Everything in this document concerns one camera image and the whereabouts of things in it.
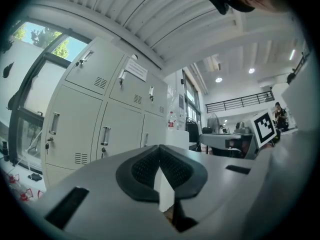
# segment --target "door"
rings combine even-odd
[[[151,73],[147,75],[146,85],[148,94],[145,96],[144,110],[165,117],[168,85]]]
[[[165,144],[167,121],[164,117],[146,112],[140,147]]]
[[[124,70],[121,70],[112,88],[110,98],[142,109],[143,103],[146,101],[143,97],[148,94],[147,89],[147,84],[140,78],[128,71],[124,72]]]
[[[100,129],[97,159],[139,148],[143,118],[129,106],[109,101]]]
[[[47,164],[76,170],[90,162],[94,129],[102,101],[61,86],[52,110],[45,139]]]
[[[73,62],[73,68],[66,80],[104,95],[123,56],[124,53],[117,47],[97,38],[95,43],[82,53],[81,59]]]

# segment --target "locker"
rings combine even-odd
[[[128,59],[123,65],[123,68],[125,68],[127,62]],[[112,88],[110,98],[138,109],[142,109],[143,103],[146,101],[144,96],[148,94],[147,90],[147,84],[144,81],[130,72],[124,72],[124,70],[121,70],[118,74],[117,81],[115,81]]]
[[[140,147],[165,144],[166,129],[165,118],[145,112]]]
[[[76,170],[91,160],[94,129],[102,101],[61,86],[54,100],[46,140],[45,162]]]
[[[97,38],[93,45],[88,45],[81,59],[70,65],[73,68],[65,80],[104,95],[123,56],[117,47]]]
[[[144,110],[152,114],[166,117],[168,85],[148,73],[146,78],[147,94],[144,98]]]
[[[109,101],[100,129],[97,159],[140,147],[143,114],[125,104]]]

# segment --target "ceiling light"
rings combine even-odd
[[[289,60],[291,61],[295,55],[296,50],[292,50]]]

